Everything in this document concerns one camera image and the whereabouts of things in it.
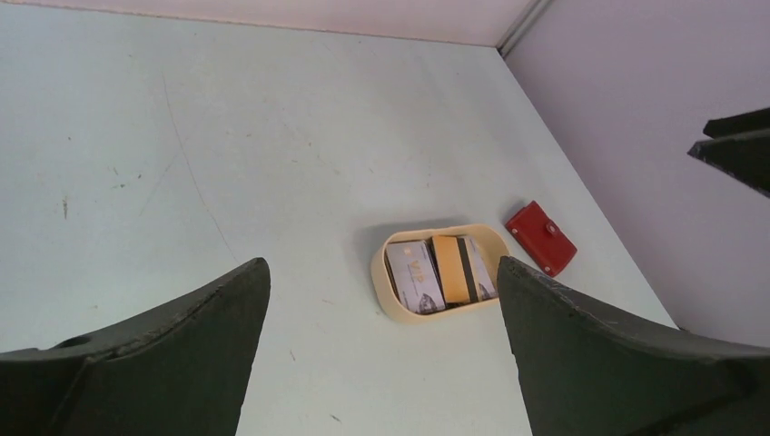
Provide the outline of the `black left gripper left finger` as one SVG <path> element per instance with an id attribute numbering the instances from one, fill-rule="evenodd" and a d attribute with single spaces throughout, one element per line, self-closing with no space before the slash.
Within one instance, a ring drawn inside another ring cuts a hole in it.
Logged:
<path id="1" fill-rule="evenodd" d="M 55 347 L 1 356 L 4 435 L 233 435 L 271 294 L 255 258 Z"/>

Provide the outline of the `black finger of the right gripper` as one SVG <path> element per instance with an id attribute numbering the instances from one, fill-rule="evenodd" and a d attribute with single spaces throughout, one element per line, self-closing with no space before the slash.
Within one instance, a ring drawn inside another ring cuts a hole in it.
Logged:
<path id="1" fill-rule="evenodd" d="M 709 120 L 687 154 L 769 197 L 769 108 Z"/>

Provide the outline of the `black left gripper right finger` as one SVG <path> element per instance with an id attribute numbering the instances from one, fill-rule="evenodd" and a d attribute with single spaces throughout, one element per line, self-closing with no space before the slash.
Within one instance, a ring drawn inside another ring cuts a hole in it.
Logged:
<path id="1" fill-rule="evenodd" d="M 766 435 L 769 351 L 667 327 L 512 257 L 498 292 L 536 435 Z"/>

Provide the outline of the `red leather card holder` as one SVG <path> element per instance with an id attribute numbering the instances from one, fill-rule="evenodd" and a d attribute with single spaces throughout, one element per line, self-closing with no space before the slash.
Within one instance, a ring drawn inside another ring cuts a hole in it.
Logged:
<path id="1" fill-rule="evenodd" d="M 505 228 L 550 277 L 558 276 L 578 252 L 575 244 L 535 201 L 508 219 Z"/>

